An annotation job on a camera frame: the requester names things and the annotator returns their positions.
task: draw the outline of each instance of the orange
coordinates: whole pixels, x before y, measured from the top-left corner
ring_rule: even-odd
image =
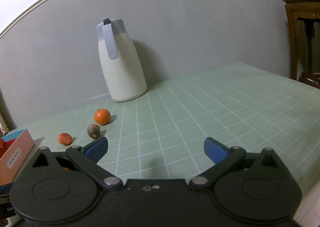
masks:
[[[110,122],[111,114],[107,109],[99,109],[94,114],[94,120],[100,125],[106,125]]]

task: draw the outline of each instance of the thermos handle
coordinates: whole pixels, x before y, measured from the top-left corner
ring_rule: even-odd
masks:
[[[102,32],[103,32],[103,38],[104,43],[106,44],[108,56],[110,59],[116,59],[119,54],[115,42],[115,37],[113,36],[112,27],[111,27],[111,21],[109,18],[103,19],[103,26],[102,26]]]

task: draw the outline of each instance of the wooden table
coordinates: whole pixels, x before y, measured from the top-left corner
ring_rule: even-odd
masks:
[[[305,22],[308,38],[308,72],[312,69],[311,40],[314,38],[314,22],[320,22],[320,0],[282,0],[287,12],[290,49],[291,49],[291,79],[297,80],[297,39],[299,36],[298,20]]]

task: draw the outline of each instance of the gray handle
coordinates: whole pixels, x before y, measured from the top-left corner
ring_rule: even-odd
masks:
[[[108,56],[110,59],[119,57],[115,37],[113,36],[111,23],[102,26],[104,43],[106,44]]]

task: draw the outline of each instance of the gray wall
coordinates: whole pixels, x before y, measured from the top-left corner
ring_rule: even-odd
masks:
[[[48,0],[0,39],[10,125],[106,95],[95,27],[121,18],[147,83],[243,61],[289,75],[282,0]]]

